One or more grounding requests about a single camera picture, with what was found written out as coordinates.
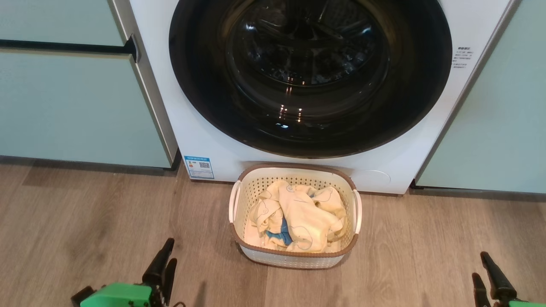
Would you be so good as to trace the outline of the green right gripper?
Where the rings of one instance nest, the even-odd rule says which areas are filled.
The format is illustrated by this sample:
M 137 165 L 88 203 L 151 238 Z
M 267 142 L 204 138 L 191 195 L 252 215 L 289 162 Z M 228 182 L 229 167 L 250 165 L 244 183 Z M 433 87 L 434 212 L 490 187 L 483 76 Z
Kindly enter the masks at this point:
M 480 258 L 490 279 L 491 298 L 495 300 L 493 307 L 546 307 L 546 303 L 517 299 L 516 289 L 490 257 L 489 253 L 481 252 Z M 472 282 L 475 307 L 491 307 L 487 289 L 478 273 L 472 273 Z

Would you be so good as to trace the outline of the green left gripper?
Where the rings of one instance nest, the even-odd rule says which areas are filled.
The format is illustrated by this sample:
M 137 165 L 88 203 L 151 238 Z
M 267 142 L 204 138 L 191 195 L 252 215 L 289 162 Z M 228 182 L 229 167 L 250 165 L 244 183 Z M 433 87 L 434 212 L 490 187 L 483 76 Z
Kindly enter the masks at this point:
M 168 307 L 177 266 L 177 258 L 169 260 L 174 245 L 174 238 L 166 239 L 142 275 L 143 284 L 87 286 L 70 298 L 73 307 Z

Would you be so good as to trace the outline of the blue garment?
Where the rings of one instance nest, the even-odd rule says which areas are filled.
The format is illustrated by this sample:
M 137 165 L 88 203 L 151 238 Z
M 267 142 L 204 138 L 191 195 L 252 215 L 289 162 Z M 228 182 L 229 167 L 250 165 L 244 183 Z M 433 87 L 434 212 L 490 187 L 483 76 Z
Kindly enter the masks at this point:
M 280 247 L 288 247 L 293 242 L 288 230 L 288 223 L 285 217 L 282 218 L 281 227 L 278 232 L 271 232 L 267 230 L 265 233 Z

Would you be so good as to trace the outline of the pale yellow garment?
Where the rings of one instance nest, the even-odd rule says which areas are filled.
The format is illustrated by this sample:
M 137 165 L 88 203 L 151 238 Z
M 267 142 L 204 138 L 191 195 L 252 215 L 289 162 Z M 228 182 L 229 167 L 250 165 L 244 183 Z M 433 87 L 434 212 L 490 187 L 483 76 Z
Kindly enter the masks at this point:
M 265 233 L 278 232 L 283 217 L 293 240 L 288 247 L 278 246 Z M 338 252 L 349 228 L 347 212 L 336 189 L 318 190 L 284 180 L 271 183 L 258 196 L 248 221 L 251 239 L 257 246 L 285 252 Z

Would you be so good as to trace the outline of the grey washing machine door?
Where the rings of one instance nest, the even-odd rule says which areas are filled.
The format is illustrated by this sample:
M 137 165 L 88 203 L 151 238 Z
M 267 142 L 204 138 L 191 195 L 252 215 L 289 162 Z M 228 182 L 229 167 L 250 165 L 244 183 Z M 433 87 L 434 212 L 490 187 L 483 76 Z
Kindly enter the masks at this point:
M 438 0 L 179 0 L 169 31 L 193 107 L 238 142 L 329 159 L 412 129 L 447 83 Z

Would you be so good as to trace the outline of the white front-load washing machine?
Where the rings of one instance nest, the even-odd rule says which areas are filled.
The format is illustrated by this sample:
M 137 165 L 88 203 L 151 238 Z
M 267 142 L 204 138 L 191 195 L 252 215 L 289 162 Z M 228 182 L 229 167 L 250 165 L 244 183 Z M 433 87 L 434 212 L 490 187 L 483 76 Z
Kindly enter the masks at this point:
M 438 0 L 452 33 L 452 57 L 447 83 L 431 111 L 412 129 L 370 151 L 329 159 L 275 155 L 227 136 L 193 107 L 172 68 L 169 31 L 179 0 L 130 0 L 180 154 L 208 157 L 214 180 L 235 182 L 251 166 L 294 163 L 337 169 L 351 179 L 360 170 L 382 171 L 388 186 L 359 190 L 404 194 L 427 159 L 439 134 L 467 86 L 510 0 Z

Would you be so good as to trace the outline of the dark cabinet plinth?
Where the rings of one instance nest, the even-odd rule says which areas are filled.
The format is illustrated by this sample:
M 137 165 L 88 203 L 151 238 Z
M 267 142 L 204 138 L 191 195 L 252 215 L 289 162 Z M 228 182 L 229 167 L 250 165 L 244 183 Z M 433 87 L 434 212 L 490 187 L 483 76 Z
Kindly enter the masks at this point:
M 171 167 L 158 168 L 134 165 L 109 165 L 103 163 L 74 162 L 48 159 L 30 159 L 25 157 L 0 156 L 0 165 L 26 165 L 39 168 L 55 168 L 79 171 L 100 171 L 122 174 L 139 174 L 149 176 L 175 177 L 177 175 L 183 157 L 180 151 L 176 151 L 175 159 Z
M 522 202 L 543 202 L 546 203 L 546 194 L 531 194 L 509 191 L 489 190 L 466 190 L 446 187 L 418 186 L 413 180 L 409 186 L 408 193 L 411 195 L 434 196 L 434 197 L 459 197 L 480 200 L 503 200 Z

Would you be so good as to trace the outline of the blue energy label sticker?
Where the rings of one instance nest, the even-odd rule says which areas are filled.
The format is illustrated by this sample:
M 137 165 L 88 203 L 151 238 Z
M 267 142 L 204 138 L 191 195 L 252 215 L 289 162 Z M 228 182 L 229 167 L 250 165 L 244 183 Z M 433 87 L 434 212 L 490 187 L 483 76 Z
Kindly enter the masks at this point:
M 183 160 L 191 179 L 214 180 L 211 160 L 208 157 L 183 156 Z

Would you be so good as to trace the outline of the cream perforated laundry basket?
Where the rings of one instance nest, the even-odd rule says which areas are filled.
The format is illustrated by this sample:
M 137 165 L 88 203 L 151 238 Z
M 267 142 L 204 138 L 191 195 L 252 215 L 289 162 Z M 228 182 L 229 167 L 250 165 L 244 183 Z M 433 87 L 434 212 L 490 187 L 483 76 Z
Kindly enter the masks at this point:
M 347 212 L 349 227 L 341 249 L 333 253 L 285 252 L 259 247 L 251 239 L 248 215 L 258 196 L 277 180 L 291 185 L 306 185 L 318 190 L 333 187 Z M 243 171 L 229 197 L 229 225 L 232 237 L 252 261 L 292 269 L 327 269 L 336 266 L 356 245 L 362 224 L 362 201 L 352 179 L 342 171 L 316 165 L 263 163 Z

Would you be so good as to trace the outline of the mint green right cabinet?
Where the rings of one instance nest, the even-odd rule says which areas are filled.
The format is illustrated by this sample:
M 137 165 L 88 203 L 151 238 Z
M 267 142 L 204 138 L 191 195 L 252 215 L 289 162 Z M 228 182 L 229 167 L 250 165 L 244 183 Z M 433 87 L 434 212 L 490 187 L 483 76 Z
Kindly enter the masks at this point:
M 414 187 L 546 194 L 546 0 L 510 0 Z

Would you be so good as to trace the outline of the round white filter cover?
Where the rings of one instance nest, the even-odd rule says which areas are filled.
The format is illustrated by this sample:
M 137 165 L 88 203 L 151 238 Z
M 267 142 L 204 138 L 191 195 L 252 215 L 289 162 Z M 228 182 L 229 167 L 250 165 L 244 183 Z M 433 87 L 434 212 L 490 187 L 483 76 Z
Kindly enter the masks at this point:
M 388 186 L 391 182 L 390 176 L 377 170 L 360 170 L 352 177 L 359 190 L 373 189 Z

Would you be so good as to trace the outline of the grey filler panel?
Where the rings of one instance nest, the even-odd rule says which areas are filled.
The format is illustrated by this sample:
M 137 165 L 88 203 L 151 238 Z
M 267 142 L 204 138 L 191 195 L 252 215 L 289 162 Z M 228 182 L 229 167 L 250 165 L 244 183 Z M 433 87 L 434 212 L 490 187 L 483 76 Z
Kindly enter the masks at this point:
M 179 146 L 160 93 L 144 40 L 139 31 L 130 0 L 107 0 L 121 39 L 134 52 L 135 76 L 142 89 L 144 99 L 154 121 L 156 130 L 170 162 L 170 169 L 179 165 Z

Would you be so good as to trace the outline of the pale green cabinet drawer front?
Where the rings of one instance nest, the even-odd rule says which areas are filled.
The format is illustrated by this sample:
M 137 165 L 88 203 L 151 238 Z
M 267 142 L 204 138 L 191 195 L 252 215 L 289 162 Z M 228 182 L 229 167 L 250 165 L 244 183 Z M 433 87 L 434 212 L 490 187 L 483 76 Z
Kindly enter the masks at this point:
M 123 46 L 111 0 L 0 0 L 0 40 Z

